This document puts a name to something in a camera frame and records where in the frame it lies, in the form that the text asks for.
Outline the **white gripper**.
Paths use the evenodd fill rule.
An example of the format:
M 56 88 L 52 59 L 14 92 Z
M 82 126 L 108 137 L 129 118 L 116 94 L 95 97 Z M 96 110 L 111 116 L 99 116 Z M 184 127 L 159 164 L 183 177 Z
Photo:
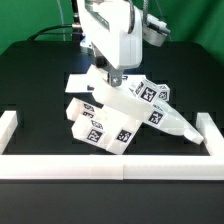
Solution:
M 112 87 L 122 84 L 123 70 L 136 68 L 142 60 L 142 22 L 140 11 L 131 0 L 77 0 L 81 27 L 94 52 L 97 68 L 109 63 Z

